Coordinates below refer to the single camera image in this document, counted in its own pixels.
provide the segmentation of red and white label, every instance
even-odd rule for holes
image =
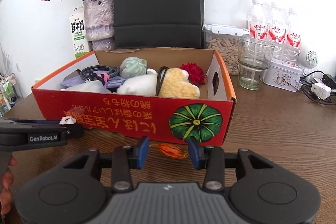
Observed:
[[[284,42],[285,41],[285,33],[286,28],[273,26],[268,27],[268,39],[277,41],[277,42]]]
[[[265,39],[267,34],[267,25],[258,23],[249,23],[250,37]]]
[[[301,43],[301,35],[289,29],[286,37],[286,43],[291,46],[299,47]]]

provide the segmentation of red artificial carnation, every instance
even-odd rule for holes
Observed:
[[[183,64],[180,69],[186,70],[189,74],[189,81],[194,85],[205,85],[204,71],[195,63]]]

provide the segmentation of green pumpkin illustration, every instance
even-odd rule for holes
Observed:
[[[221,113],[205,104],[191,104],[178,108],[169,118],[171,133],[180,140],[195,137],[199,142],[207,142],[221,130]]]

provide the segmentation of metal bolt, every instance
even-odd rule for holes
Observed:
[[[219,181],[208,181],[205,184],[205,187],[210,189],[210,190],[219,190],[220,188],[222,188],[222,184]]]
[[[127,181],[117,181],[113,187],[117,190],[127,190],[130,187],[130,183]]]

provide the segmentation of human hand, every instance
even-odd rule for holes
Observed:
[[[11,157],[8,165],[9,166],[17,165],[17,161],[13,156]],[[11,210],[12,193],[9,187],[13,184],[13,182],[14,182],[14,175],[8,168],[7,172],[1,178],[1,183],[3,186],[2,192],[0,193],[1,215],[5,215]]]

